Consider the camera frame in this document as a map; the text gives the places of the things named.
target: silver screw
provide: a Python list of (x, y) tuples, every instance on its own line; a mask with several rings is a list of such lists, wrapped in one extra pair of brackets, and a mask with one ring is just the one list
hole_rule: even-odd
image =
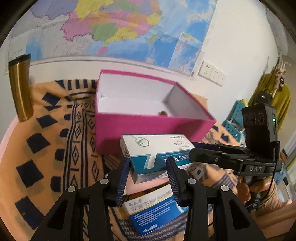
[(68, 187), (68, 192), (74, 192), (75, 191), (75, 189), (76, 189), (76, 187), (74, 187), (74, 186), (70, 186), (70, 187)]
[(224, 191), (224, 192), (228, 192), (228, 191), (229, 191), (229, 187), (227, 187), (227, 186), (225, 186), (225, 185), (223, 185), (223, 186), (221, 187), (221, 189), (222, 189), (222, 191)]
[(103, 178), (100, 180), (101, 184), (107, 184), (109, 182), (109, 180), (107, 178)]
[(190, 183), (190, 184), (195, 184), (196, 183), (196, 180), (194, 178), (189, 178), (187, 180), (187, 182)]

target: white and teal medicine box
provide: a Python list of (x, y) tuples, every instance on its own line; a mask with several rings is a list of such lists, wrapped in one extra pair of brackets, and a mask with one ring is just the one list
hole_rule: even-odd
[(198, 163), (189, 160), (194, 146), (182, 134), (122, 135), (120, 147), (130, 158), (130, 173), (135, 184), (167, 177), (166, 159), (173, 157), (179, 168), (193, 170)]
[(124, 202), (122, 207), (140, 235), (160, 228), (188, 210), (175, 202), (170, 184)]

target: human hand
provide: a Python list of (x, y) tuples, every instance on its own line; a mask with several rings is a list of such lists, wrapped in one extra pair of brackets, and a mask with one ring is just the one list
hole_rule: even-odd
[(237, 179), (237, 193), (238, 199), (242, 204), (245, 204), (247, 201), (251, 199), (250, 192), (260, 193), (263, 191), (267, 191), (271, 183), (271, 177), (264, 178), (252, 186), (248, 186), (243, 181), (243, 177), (239, 176)]

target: pink box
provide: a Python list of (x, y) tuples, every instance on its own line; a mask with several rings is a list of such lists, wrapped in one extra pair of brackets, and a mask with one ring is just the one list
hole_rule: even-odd
[(184, 134), (199, 142), (216, 122), (179, 83), (115, 70), (100, 73), (95, 121), (98, 154), (121, 153), (122, 134)]

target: electrical outlet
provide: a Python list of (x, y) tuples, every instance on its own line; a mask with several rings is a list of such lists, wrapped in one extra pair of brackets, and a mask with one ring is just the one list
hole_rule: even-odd
[(217, 81), (217, 85), (223, 86), (225, 83), (225, 79), (226, 79), (226, 75), (221, 72)]
[(213, 70), (213, 66), (207, 63), (206, 61), (203, 61), (198, 75), (208, 79), (211, 75), (212, 70)]
[(211, 74), (210, 74), (209, 79), (211, 81), (213, 81), (214, 83), (216, 83), (219, 79), (220, 73), (221, 73), (221, 71), (214, 67)]

